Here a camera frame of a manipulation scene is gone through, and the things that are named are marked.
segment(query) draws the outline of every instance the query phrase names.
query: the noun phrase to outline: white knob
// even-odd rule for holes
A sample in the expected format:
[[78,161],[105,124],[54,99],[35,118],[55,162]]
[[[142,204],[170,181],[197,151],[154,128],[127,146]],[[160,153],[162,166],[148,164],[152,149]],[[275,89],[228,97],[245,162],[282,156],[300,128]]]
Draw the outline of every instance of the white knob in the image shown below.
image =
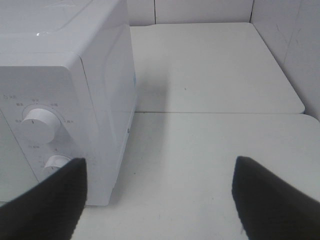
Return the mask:
[[46,178],[62,168],[70,161],[70,158],[66,156],[54,155],[51,156],[46,162],[44,169],[42,171],[43,176]]
[[50,143],[61,126],[57,116],[43,108],[35,108],[28,112],[21,123],[21,131],[31,141],[38,144]]

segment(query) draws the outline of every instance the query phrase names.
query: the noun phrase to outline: table surface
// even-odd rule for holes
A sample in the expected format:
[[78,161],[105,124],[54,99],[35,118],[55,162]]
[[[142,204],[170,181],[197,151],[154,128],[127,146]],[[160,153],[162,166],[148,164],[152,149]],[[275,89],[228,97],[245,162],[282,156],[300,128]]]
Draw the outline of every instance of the table surface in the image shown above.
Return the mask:
[[138,112],[305,110],[250,23],[134,26],[131,37]]
[[320,201],[319,146],[303,114],[136,113],[110,204],[86,207],[72,240],[247,240],[237,156]]

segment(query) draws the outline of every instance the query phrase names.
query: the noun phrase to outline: black object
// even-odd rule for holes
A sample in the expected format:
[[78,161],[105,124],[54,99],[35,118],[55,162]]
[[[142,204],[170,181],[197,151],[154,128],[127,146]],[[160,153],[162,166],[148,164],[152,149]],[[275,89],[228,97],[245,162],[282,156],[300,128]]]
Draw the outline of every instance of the black object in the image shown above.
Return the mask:
[[232,196],[250,240],[320,240],[320,203],[249,157],[236,160]]
[[86,199],[86,160],[75,158],[0,207],[0,240],[69,240]]

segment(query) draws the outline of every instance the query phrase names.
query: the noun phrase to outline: table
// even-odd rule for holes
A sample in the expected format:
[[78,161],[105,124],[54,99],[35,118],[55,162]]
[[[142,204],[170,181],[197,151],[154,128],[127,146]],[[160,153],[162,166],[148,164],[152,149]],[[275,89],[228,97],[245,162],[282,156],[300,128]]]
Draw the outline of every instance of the table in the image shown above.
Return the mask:
[[134,26],[131,37],[138,112],[305,110],[250,23]]
[[320,123],[303,114],[136,113],[107,207],[72,240],[247,240],[231,194],[251,157],[320,201]]

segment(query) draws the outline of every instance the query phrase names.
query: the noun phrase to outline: timer knob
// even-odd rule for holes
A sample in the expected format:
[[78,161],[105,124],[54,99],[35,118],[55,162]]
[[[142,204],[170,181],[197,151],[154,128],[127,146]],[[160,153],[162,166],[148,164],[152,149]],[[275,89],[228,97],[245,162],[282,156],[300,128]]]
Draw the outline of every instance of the timer knob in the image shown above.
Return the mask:
[[35,108],[27,113],[20,129],[29,140],[47,144],[55,139],[60,126],[61,122],[54,113],[43,108]]

